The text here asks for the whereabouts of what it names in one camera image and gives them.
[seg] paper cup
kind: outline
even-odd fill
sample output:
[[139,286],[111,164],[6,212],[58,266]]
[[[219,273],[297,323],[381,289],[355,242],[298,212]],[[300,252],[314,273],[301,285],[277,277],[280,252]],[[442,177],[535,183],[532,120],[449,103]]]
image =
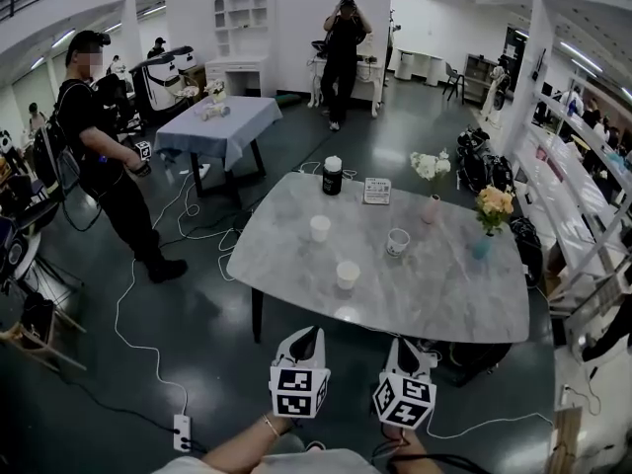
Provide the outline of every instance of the paper cup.
[[316,242],[325,242],[331,226],[332,222],[327,216],[314,216],[309,221],[309,227],[312,231],[312,239]]
[[388,232],[386,252],[392,257],[399,257],[411,242],[411,236],[401,228],[393,228]]
[[336,267],[338,286],[341,289],[352,289],[359,277],[359,267],[349,260],[341,262]]

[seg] pink vase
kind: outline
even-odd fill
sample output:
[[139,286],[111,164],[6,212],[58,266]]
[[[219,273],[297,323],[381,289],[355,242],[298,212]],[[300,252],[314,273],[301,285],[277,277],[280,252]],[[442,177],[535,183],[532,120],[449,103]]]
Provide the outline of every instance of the pink vase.
[[422,219],[425,223],[430,225],[435,222],[440,204],[441,198],[439,195],[433,195],[426,201],[424,209],[422,210]]

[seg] white bottle cap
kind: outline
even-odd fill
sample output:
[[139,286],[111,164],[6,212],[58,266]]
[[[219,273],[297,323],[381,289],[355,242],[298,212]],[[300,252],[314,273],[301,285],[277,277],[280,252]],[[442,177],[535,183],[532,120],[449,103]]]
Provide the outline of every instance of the white bottle cap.
[[328,172],[338,172],[343,168],[343,160],[338,156],[330,156],[325,160],[325,168]]

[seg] bracelet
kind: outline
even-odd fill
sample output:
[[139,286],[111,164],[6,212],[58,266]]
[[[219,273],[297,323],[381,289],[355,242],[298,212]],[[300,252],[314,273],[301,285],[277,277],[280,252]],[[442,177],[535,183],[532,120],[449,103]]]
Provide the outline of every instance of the bracelet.
[[263,415],[263,416],[264,416],[264,422],[266,422],[266,425],[270,427],[270,429],[275,433],[277,437],[280,437],[280,434],[277,432],[277,429],[275,429],[275,426],[271,423],[268,417],[266,415]]

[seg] tablecloth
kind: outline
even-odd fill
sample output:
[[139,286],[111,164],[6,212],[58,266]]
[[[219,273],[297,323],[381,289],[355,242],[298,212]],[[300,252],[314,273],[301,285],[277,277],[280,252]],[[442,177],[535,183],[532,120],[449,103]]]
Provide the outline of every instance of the tablecloth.
[[282,118],[275,99],[227,97],[224,104],[230,115],[203,121],[198,114],[209,102],[199,101],[160,128],[154,152],[177,150],[224,158],[224,170],[228,171],[243,156],[244,147]]

